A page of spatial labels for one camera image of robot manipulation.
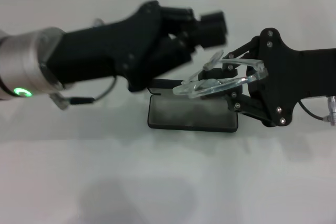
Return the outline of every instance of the white surface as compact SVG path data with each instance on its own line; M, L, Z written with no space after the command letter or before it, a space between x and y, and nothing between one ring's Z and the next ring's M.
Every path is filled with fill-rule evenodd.
M0 0L0 27L64 30L128 16L145 0ZM294 49L336 46L336 0L159 0L225 11L226 52L266 27ZM166 77L183 78L213 51ZM110 80L81 83L92 95ZM298 106L288 127L239 116L235 134L152 130L149 96L126 82L94 106L61 112L47 97L0 103L0 223L331 224L336 130ZM305 102L327 114L325 99Z

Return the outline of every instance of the bolt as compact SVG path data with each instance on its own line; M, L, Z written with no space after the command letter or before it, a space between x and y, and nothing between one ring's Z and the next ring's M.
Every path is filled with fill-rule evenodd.
M129 54L129 55L128 55L128 58L129 58L130 60L134 60L134 59L135 59L135 56L134 56L133 54Z
M280 119L280 123L281 123L281 124L285 124L285 123L286 123L286 119L281 118L281 119Z

